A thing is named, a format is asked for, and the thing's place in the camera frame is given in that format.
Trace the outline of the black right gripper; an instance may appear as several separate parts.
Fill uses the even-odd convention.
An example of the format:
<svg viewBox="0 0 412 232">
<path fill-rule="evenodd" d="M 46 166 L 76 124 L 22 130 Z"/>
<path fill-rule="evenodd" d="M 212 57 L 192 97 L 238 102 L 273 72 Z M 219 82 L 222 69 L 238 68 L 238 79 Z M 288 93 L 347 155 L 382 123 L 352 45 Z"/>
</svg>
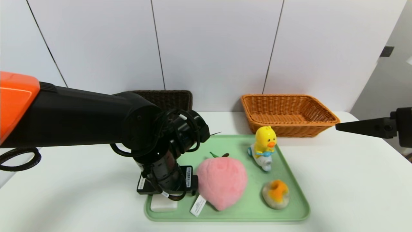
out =
<svg viewBox="0 0 412 232">
<path fill-rule="evenodd" d="M 390 117 L 338 123 L 335 129 L 382 139 L 398 136 L 400 147 L 412 148 L 412 108 L 398 108 Z"/>
</svg>

